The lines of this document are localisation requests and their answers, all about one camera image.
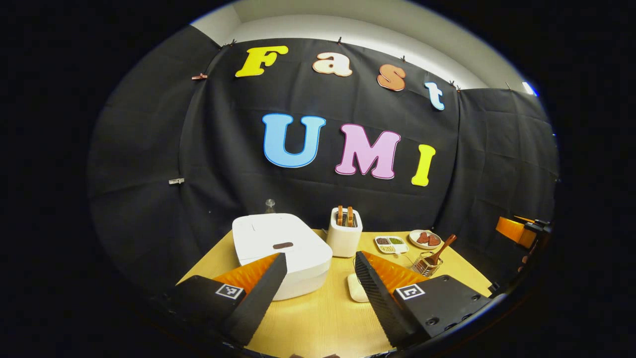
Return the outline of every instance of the table surface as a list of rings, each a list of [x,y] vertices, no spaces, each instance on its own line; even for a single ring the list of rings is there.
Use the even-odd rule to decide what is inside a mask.
[[[322,230],[314,229],[314,232],[323,240],[327,237]],[[421,252],[437,252],[441,248],[441,245],[434,250],[416,247],[408,239],[408,233],[362,233],[358,250],[410,268],[411,261],[415,261]],[[400,256],[385,255],[373,242],[376,236],[399,236],[407,242],[409,251]],[[488,279],[452,247],[446,248],[441,258],[444,263],[433,278],[450,275],[480,294],[490,295],[488,287],[491,283]],[[179,283],[193,275],[214,278],[239,266],[234,237],[230,231]],[[342,358],[359,358],[392,349],[371,303],[356,302],[349,295],[347,276],[354,272],[353,257],[333,257],[326,281],[320,289],[304,296],[272,301],[246,348],[285,358],[292,354],[302,357],[337,354]]]

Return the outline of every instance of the black curtain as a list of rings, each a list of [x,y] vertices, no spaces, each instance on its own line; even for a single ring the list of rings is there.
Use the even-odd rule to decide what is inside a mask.
[[[248,49],[280,45],[289,52],[262,75],[235,77]],[[322,52],[346,55],[353,74],[316,73],[312,64]],[[383,64],[404,69],[404,90],[378,85]],[[199,72],[208,79],[191,80]],[[424,82],[442,90],[443,111],[431,104]],[[325,118],[310,164],[292,169],[267,160],[262,118],[271,113],[294,118],[284,144],[290,153],[303,150],[300,119]],[[362,126],[370,144],[383,131],[400,135],[393,179],[362,175],[357,162],[354,175],[335,172],[343,124]],[[420,144],[436,150],[425,187],[411,184]],[[327,227],[339,204],[359,211],[365,231],[435,225],[442,236],[457,234],[457,248],[483,270],[502,267],[502,257],[516,259],[512,241],[493,239],[499,215],[551,216],[553,145],[534,96],[457,93],[396,57],[334,41],[264,39],[219,50],[188,27],[144,58],[111,96],[95,129],[88,191],[107,252],[149,292],[173,286],[233,219],[262,213],[269,198],[278,212],[313,228]],[[185,181],[168,185],[175,178]]]

